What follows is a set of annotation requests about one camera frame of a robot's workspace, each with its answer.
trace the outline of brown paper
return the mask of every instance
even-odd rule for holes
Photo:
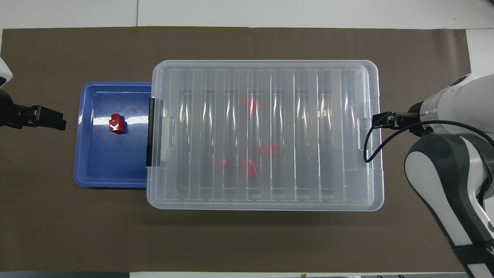
[[[384,149],[377,212],[158,210],[143,190],[82,188],[72,173],[87,82],[150,81],[166,59],[368,59],[381,110],[406,111],[470,72],[464,30],[11,29],[1,56],[14,102],[63,112],[67,130],[0,128],[0,271],[462,271],[405,178],[410,134]]]

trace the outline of black cable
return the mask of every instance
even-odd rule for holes
[[[407,125],[401,129],[399,129],[397,132],[393,133],[388,138],[386,138],[386,140],[384,140],[381,143],[381,145],[379,145],[379,147],[377,147],[377,149],[374,151],[374,153],[369,158],[367,158],[367,144],[369,143],[369,138],[371,137],[372,131],[374,129],[376,129],[375,125],[373,125],[373,126],[371,126],[369,133],[367,133],[366,140],[364,142],[364,161],[366,163],[371,162],[377,156],[377,154],[382,150],[382,148],[384,148],[384,146],[386,144],[388,144],[389,141],[391,141],[394,137],[398,136],[400,133],[405,132],[405,131],[407,131],[413,127],[416,127],[416,126],[431,125],[431,124],[452,125],[452,126],[457,126],[457,127],[462,127],[462,128],[468,129],[468,130],[473,131],[473,132],[477,133],[478,135],[480,135],[482,138],[487,140],[487,142],[489,142],[489,144],[491,144],[492,147],[494,147],[494,140],[491,137],[489,137],[487,134],[485,134],[483,131],[481,131],[477,128],[474,128],[472,126],[462,124],[459,122],[455,122],[455,121],[432,120],[432,121],[423,121],[423,122],[413,123],[413,124]]]

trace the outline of blue tray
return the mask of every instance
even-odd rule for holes
[[[89,187],[146,187],[150,82],[91,82],[81,90],[74,180]],[[127,123],[110,132],[113,113]]]

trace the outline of red object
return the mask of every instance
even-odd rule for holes
[[[257,111],[257,102],[252,97],[247,98],[247,110],[252,114]]]
[[[271,146],[262,146],[258,148],[259,155],[277,155],[278,154],[278,145]]]
[[[112,114],[112,119],[109,121],[110,131],[117,134],[125,132],[125,121],[120,114]]]
[[[254,162],[251,158],[247,160],[247,177],[257,176],[257,171],[255,170]]]

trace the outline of transparent lid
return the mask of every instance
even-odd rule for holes
[[[374,211],[367,60],[167,60],[153,72],[147,197],[161,209]],[[380,143],[380,133],[370,149]]]

